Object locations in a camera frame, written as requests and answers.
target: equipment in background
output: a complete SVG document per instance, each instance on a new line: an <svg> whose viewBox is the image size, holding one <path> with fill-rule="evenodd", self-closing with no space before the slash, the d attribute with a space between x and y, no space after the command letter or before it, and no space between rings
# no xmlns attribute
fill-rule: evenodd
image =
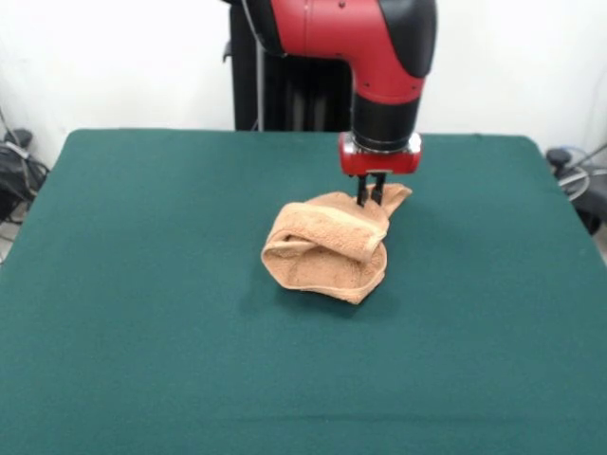
<svg viewBox="0 0 607 455"><path fill-rule="evenodd" d="M607 224L607 168L595 165L592 159L607 151L607 144L587 154L574 147L560 147L546 153L569 200L590 235L594 235L604 223ZM573 152L581 153L573 159Z"/></svg>
<svg viewBox="0 0 607 455"><path fill-rule="evenodd" d="M0 141L0 224L20 224L12 213L20 204L29 208L48 175L48 168L27 150L31 140L28 130L7 129Z"/></svg>
<svg viewBox="0 0 607 455"><path fill-rule="evenodd" d="M414 133L414 125L424 81L432 64L436 35L434 0L244 0L229 3L233 4L229 54L233 57L237 125L239 97L245 96L243 92L253 90L252 82L243 90L243 85L237 81L242 76L236 74L237 71L247 67L248 78L251 74L257 75L254 89L258 114L252 129L257 127L263 131L272 129L266 122L266 91L268 87L281 86L280 81L272 82L276 72L266 72L267 54L341 61L331 69L341 74L349 73L349 64L354 96L351 123L347 128L340 128L351 130L340 135L340 162L344 173L359 177L359 204L364 205L368 198L368 174L377 178L372 198L380 203L387 173L415 171L422 144L420 136ZM245 60L239 55L246 48L252 52L253 43L239 40L242 36L234 36L234 26L238 25L234 13L238 11L238 4L243 4L254 33L266 51L256 50L254 67L251 59L244 66ZM286 86L295 86L297 82L291 82L298 77L287 76L290 78ZM308 86L322 86L314 74L299 75L299 79L299 82L307 80ZM351 90L351 82L347 81L346 85L344 79L334 78L337 98L341 98L339 112L342 113L350 107L349 97L343 96L343 87ZM294 130L302 130L304 126L318 129L315 118L327 111L326 102L313 102L310 111L304 109L309 105L308 100L297 93L294 92L295 96L285 105L287 112L294 114L291 126Z"/></svg>

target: towel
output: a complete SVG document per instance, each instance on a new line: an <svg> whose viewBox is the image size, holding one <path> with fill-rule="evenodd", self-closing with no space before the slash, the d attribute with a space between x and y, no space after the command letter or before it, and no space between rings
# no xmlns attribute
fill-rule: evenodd
<svg viewBox="0 0 607 455"><path fill-rule="evenodd" d="M385 276L382 240L389 217L411 194L403 185L388 184L381 206L370 199L360 207L344 192L287 204L267 237L262 262L286 289L359 304Z"/></svg>

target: cable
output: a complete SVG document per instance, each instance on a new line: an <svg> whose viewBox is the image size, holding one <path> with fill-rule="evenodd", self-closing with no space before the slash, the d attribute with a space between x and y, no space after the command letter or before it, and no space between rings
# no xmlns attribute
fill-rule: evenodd
<svg viewBox="0 0 607 455"><path fill-rule="evenodd" d="M7 133L9 133L12 138L15 141L15 144L17 144L17 146L21 147L21 141L19 140L19 137L14 134L14 132L9 128L8 124L7 124L7 120L4 117L4 112L2 112L2 106L0 105L0 122L2 122L2 126L4 126L4 129L7 130Z"/></svg>
<svg viewBox="0 0 607 455"><path fill-rule="evenodd" d="M596 150L594 150L591 154L588 154L584 158L580 158L578 161L567 166L567 169L575 169L575 168L577 168L577 166L584 164L589 159L594 158L595 156L597 156L598 154L600 154L601 152L604 152L606 150L607 150L607 144L603 144L600 147L598 147Z"/></svg>
<svg viewBox="0 0 607 455"><path fill-rule="evenodd" d="M577 152L578 154L582 154L583 156L588 156L588 152L586 152L581 147L576 147L574 145L561 145L559 149L563 149L567 152Z"/></svg>

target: table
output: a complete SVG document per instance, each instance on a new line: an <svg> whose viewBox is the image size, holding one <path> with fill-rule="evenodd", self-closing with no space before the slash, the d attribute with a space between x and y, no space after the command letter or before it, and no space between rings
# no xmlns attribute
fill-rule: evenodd
<svg viewBox="0 0 607 455"><path fill-rule="evenodd" d="M73 133L0 272L0 453L607 450L607 274L536 146L427 136L361 306L285 291L336 135Z"/></svg>

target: brown towel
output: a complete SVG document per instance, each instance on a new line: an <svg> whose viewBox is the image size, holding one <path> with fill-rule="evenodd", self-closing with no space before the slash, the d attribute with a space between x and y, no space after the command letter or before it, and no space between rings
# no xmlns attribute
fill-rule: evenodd
<svg viewBox="0 0 607 455"><path fill-rule="evenodd" d="M386 185L381 207L372 200L359 207L343 192L287 204L267 237L262 262L282 287L359 304L383 280L388 218L411 193L400 184Z"/></svg>

